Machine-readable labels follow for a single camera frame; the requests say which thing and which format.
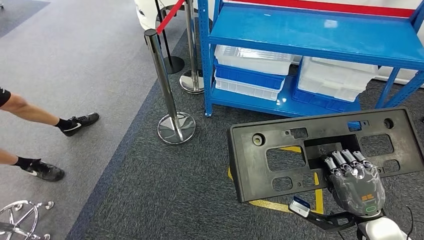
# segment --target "dark gray carpet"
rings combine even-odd
[[[25,22],[49,2],[34,0],[2,0],[4,9],[0,8],[0,38]]]
[[[188,62],[187,41],[175,49]],[[92,194],[68,239],[341,239],[326,233],[294,214],[239,203],[232,181],[227,176],[229,165],[226,129],[237,123],[278,119],[279,116],[215,106],[212,117],[204,117],[203,95],[191,95],[178,85],[180,74],[170,75],[172,92],[179,111],[190,113],[196,120],[194,138],[179,146],[159,140],[157,123],[166,113],[158,84],[152,89],[147,104],[139,112],[139,126],[126,154],[120,154],[118,166],[106,168],[101,191]],[[364,109],[376,103],[384,83],[372,81],[361,95]],[[424,91],[416,92],[404,106],[409,107],[421,139],[424,139],[422,102]],[[374,148],[385,148],[383,141]],[[407,232],[410,228],[409,205],[414,214],[412,238],[422,239],[424,229],[424,172],[386,178],[387,214]],[[324,209],[340,211],[331,196],[324,192]],[[298,194],[308,201],[313,192]],[[274,202],[288,203],[292,196],[275,197]],[[342,232],[345,239],[355,239],[354,229]]]

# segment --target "stanchion post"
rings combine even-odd
[[[159,22],[162,23],[163,18],[166,16],[166,10],[163,10],[165,15],[162,16],[162,12],[159,7],[158,0],[154,0],[154,3],[156,4],[156,11],[157,11],[157,16],[159,17]],[[166,72],[168,74],[178,73],[184,68],[184,65],[185,65],[184,60],[181,57],[171,55],[170,47],[168,46],[167,33],[165,32],[165,29],[162,31],[162,36],[163,36],[163,41],[165,42],[165,49],[166,49],[166,55],[167,55],[167,57],[163,59],[163,61],[165,62]]]
[[[168,110],[168,114],[157,125],[157,134],[167,144],[182,144],[195,134],[196,122],[192,116],[185,112],[177,112],[175,108],[164,57],[159,45],[158,32],[155,29],[148,29],[144,32],[144,38],[153,58],[157,78]]]
[[[196,25],[193,0],[185,0],[185,22],[187,26],[188,53],[190,55],[191,70],[185,72],[179,78],[182,89],[190,94],[201,94],[204,91],[202,71],[198,70],[198,58],[196,47]]]

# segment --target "chrome chair base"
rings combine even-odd
[[[20,211],[24,205],[28,205],[30,210],[28,210],[19,220],[16,221],[14,218],[14,212]],[[49,201],[47,203],[40,202],[34,204],[27,200],[15,201],[0,210],[0,216],[2,214],[8,214],[9,222],[0,222],[0,235],[6,235],[6,240],[11,240],[13,235],[24,236],[24,240],[50,240],[50,234],[44,234],[42,237],[34,234],[34,231],[37,227],[37,222],[39,220],[39,208],[45,207],[46,210],[53,208],[55,203]],[[20,228],[20,225],[31,215],[33,214],[33,222],[31,230],[26,231]]]

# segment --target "nike logo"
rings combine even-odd
[[[32,176],[37,176],[37,172],[36,171],[28,171],[29,174],[31,174]]]
[[[68,130],[63,130],[63,132],[69,132],[69,131],[75,130],[75,129],[81,127],[81,126],[82,126],[81,123],[77,122],[75,127],[68,129]]]

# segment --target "yellow tape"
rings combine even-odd
[[[301,148],[298,147],[298,146],[282,147],[281,149],[296,152],[296,153],[302,152]],[[234,181],[233,176],[231,175],[230,168],[228,168],[228,177],[232,181]],[[318,175],[317,175],[316,172],[314,172],[313,178],[314,178],[314,181],[315,181],[315,185],[319,185],[320,181],[318,179]],[[277,211],[281,211],[281,212],[285,212],[285,213],[292,213],[289,210],[289,206],[286,205],[286,204],[281,204],[281,203],[272,202],[272,201],[265,201],[265,200],[254,200],[254,201],[249,201],[249,203],[254,205],[254,206],[257,206],[257,207],[277,210]],[[312,210],[312,212],[324,214],[324,202],[323,202],[323,190],[322,189],[315,190],[315,207],[316,207],[316,209]]]

